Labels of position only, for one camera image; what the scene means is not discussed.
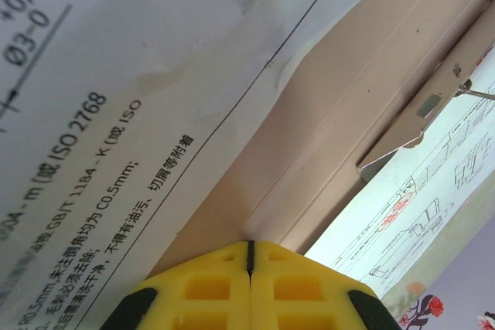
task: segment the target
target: yellow plastic part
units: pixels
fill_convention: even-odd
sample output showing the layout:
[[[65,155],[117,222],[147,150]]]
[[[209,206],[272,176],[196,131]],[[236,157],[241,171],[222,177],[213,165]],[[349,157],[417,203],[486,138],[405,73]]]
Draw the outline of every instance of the yellow plastic part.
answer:
[[[366,330],[347,293],[365,284],[273,243],[235,243],[142,282],[158,291],[138,330]]]

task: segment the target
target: black rubber edge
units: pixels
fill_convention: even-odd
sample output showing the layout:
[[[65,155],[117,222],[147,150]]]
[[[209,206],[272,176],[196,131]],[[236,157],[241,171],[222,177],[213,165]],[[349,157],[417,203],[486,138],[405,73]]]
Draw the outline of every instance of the black rubber edge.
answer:
[[[251,283],[251,275],[254,270],[254,241],[250,240],[247,242],[247,261],[246,261],[246,271],[249,274],[249,284]]]
[[[352,301],[367,330],[401,330],[399,324],[380,299],[360,290],[351,290],[347,295],[349,295],[350,301]]]
[[[147,287],[122,299],[100,330],[136,330],[158,291]]]

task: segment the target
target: paper sheet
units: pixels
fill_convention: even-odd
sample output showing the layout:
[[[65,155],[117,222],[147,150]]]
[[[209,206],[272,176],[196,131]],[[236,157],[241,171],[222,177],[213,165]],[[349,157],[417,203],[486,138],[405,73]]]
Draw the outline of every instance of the paper sheet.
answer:
[[[495,93],[495,53],[471,76]],[[495,102],[452,99],[413,149],[401,148],[306,254],[382,297],[495,169]]]
[[[0,0],[0,327],[98,328],[360,0]]]

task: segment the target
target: yellow object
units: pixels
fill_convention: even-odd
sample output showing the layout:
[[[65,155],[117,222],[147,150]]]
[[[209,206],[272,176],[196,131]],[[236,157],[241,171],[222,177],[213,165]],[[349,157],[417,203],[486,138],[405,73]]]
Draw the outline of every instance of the yellow object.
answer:
[[[142,282],[102,330],[117,328],[399,329],[368,286],[273,243],[252,242],[215,250]]]

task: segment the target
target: square hole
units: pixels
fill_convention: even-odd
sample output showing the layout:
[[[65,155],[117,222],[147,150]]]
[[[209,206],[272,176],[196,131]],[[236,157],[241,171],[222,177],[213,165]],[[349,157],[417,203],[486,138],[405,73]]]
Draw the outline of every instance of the square hole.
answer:
[[[185,313],[174,318],[173,330],[227,330],[226,313]]]
[[[322,289],[313,277],[287,276],[275,279],[273,297],[276,301],[323,301]]]
[[[226,277],[195,276],[186,286],[186,299],[227,300],[230,297],[230,282]]]
[[[330,316],[324,315],[278,315],[278,330],[336,330]]]

